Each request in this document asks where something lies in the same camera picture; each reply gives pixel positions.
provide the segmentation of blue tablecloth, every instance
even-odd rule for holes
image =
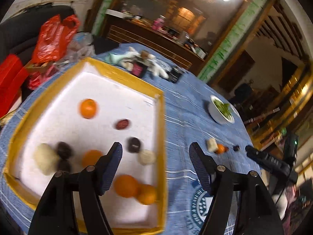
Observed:
[[[137,51],[148,50],[158,59],[174,65],[155,51],[140,44],[121,44],[116,53],[124,53],[129,46]],[[106,53],[95,56],[104,61]],[[0,168],[5,165],[9,140],[32,103],[44,90],[68,68],[69,64],[49,81],[35,90],[19,107],[10,122],[3,128],[0,135]],[[213,89],[198,80],[192,73],[186,72],[177,84],[170,83],[160,77],[152,78],[148,72],[143,78],[146,82],[160,88],[164,92],[166,108],[166,151],[168,184],[168,210],[164,234],[191,235],[198,234],[206,214],[209,210],[210,198],[203,191],[189,158],[189,145],[198,142],[206,154],[211,155],[217,164],[223,164],[232,171],[248,173],[256,170],[260,174],[259,166],[245,155],[245,146],[252,144],[245,130],[242,120],[234,114],[235,123],[217,124],[207,113],[207,105],[211,95],[219,97]],[[206,151],[205,141],[214,137],[219,143],[229,147],[229,151],[222,155],[211,154]],[[240,146],[239,152],[232,150],[234,145]],[[0,199],[9,214],[18,225],[28,232],[34,211],[27,207],[7,186],[3,173],[0,176]],[[225,234],[232,234],[237,212],[238,194],[234,193],[231,213]]]

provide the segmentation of silver rivet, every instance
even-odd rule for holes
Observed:
[[[256,171],[252,170],[252,171],[250,171],[250,175],[253,177],[257,177],[258,173]]]
[[[93,165],[89,165],[87,168],[86,168],[87,171],[93,171],[94,170],[94,166]]]
[[[226,168],[225,168],[224,165],[219,165],[219,166],[217,166],[217,170],[218,170],[218,171],[225,171]]]
[[[60,176],[62,176],[62,174],[63,174],[63,172],[57,171],[57,172],[54,174],[54,176],[55,176],[56,178],[59,178]]]

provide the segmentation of pink bottle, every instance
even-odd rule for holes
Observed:
[[[164,19],[165,17],[160,15],[160,17],[154,21],[153,25],[152,25],[152,29],[154,31],[159,31],[161,29],[161,27],[164,25]]]

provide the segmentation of door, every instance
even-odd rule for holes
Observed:
[[[255,61],[252,57],[244,50],[229,71],[221,78],[219,87],[230,93],[243,76],[248,73],[254,63]]]

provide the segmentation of pink plastic bag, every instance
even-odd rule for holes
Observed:
[[[61,22],[55,15],[40,28],[37,45],[32,53],[33,63],[57,61],[66,54],[67,45],[79,27],[76,15],[68,16]]]

